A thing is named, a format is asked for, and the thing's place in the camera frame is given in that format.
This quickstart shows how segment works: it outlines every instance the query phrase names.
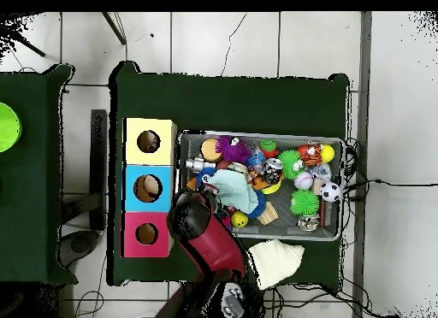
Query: purple plush toy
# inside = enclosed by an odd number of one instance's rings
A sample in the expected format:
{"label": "purple plush toy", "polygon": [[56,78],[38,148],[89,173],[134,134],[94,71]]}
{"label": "purple plush toy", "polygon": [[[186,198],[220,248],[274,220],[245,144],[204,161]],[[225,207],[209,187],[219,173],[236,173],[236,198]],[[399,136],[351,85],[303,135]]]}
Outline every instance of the purple plush toy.
{"label": "purple plush toy", "polygon": [[216,142],[216,152],[221,152],[223,158],[229,162],[245,163],[251,155],[245,144],[237,137],[220,136]]}

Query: baseball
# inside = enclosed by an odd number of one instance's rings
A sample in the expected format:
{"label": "baseball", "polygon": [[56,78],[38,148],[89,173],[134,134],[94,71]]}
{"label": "baseball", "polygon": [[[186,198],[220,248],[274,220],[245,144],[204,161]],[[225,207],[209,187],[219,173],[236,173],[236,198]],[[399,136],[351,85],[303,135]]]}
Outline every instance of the baseball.
{"label": "baseball", "polygon": [[297,189],[309,190],[313,184],[313,177],[308,172],[303,172],[293,179],[293,184]]}

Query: green object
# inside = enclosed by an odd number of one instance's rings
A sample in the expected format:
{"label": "green object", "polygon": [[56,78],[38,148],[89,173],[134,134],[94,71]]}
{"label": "green object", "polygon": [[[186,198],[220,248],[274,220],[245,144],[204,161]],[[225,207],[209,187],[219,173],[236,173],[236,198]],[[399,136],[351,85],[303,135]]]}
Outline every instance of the green object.
{"label": "green object", "polygon": [[20,115],[20,141],[0,153],[0,280],[75,282],[56,260],[61,207],[59,97],[72,67],[0,73],[0,99]]}
{"label": "green object", "polygon": [[0,152],[10,149],[20,136],[20,118],[8,105],[0,103]]}
{"label": "green object", "polygon": [[310,190],[297,190],[292,193],[291,211],[296,215],[313,215],[319,209],[318,196]]}
{"label": "green object", "polygon": [[266,150],[268,152],[271,152],[272,150],[275,150],[276,147],[277,147],[277,143],[272,139],[264,139],[260,141],[261,150]]}
{"label": "green object", "polygon": [[298,171],[293,169],[293,164],[300,160],[300,155],[297,150],[285,150],[278,156],[278,159],[283,164],[283,175],[286,179],[295,179],[297,174],[305,169],[304,167],[299,168]]}
{"label": "green object", "polygon": [[[134,62],[121,62],[110,80],[111,113],[109,139],[115,138],[117,158],[109,162],[109,181],[115,182],[115,195],[109,196],[109,248],[114,261],[108,261],[109,281],[194,280],[198,270],[186,252],[175,243],[167,258],[121,258],[121,143],[124,117],[172,120],[178,130],[201,129],[243,133],[292,134],[345,138],[346,89],[348,79],[339,74],[323,79],[256,79],[200,77],[183,74],[142,74]],[[274,119],[268,121],[266,109]],[[235,115],[248,113],[243,121]],[[318,122],[297,120],[308,115]],[[260,239],[242,238],[246,248]],[[305,253],[297,272],[282,283],[321,283],[337,288],[341,238],[333,242],[285,241],[303,245]]]}

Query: white ball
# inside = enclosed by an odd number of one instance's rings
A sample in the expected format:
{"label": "white ball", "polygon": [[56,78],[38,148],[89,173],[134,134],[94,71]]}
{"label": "white ball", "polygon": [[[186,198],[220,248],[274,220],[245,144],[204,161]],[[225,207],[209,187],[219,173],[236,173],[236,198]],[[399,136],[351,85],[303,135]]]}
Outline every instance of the white ball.
{"label": "white ball", "polygon": [[340,187],[334,182],[324,181],[324,183],[321,185],[319,194],[323,200],[332,203],[340,199]]}
{"label": "white ball", "polygon": [[297,189],[309,190],[313,184],[313,176],[308,172],[303,172],[293,179],[293,184]]}

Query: blue box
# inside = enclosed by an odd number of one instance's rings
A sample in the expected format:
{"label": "blue box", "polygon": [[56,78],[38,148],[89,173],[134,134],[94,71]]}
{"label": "blue box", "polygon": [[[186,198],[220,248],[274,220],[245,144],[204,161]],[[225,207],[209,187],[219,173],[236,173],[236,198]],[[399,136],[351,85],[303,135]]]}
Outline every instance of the blue box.
{"label": "blue box", "polygon": [[[169,212],[173,194],[172,166],[127,165],[125,173],[125,211]],[[152,175],[159,179],[162,191],[157,200],[144,203],[134,194],[134,185],[140,176]]]}

